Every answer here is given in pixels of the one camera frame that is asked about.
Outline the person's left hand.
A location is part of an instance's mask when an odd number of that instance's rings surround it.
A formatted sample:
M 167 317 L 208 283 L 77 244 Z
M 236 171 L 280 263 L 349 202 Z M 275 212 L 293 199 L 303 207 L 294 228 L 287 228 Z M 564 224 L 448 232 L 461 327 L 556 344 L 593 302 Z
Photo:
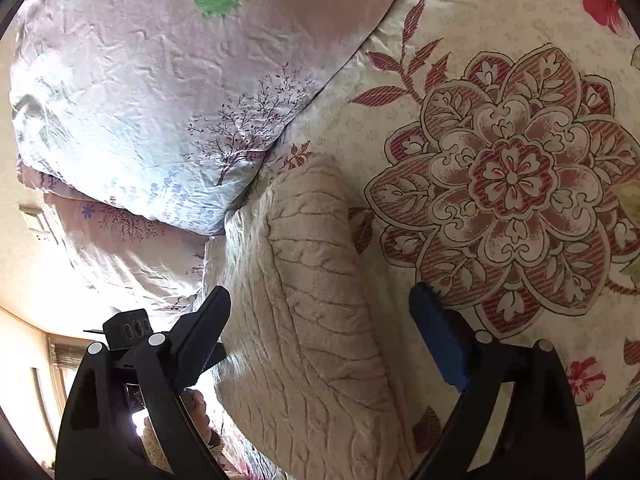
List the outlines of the person's left hand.
M 181 395 L 181 400 L 188 411 L 194 427 L 198 430 L 207 447 L 213 451 L 221 445 L 219 434 L 210 426 L 207 415 L 207 405 L 203 393 L 200 390 L 187 388 Z

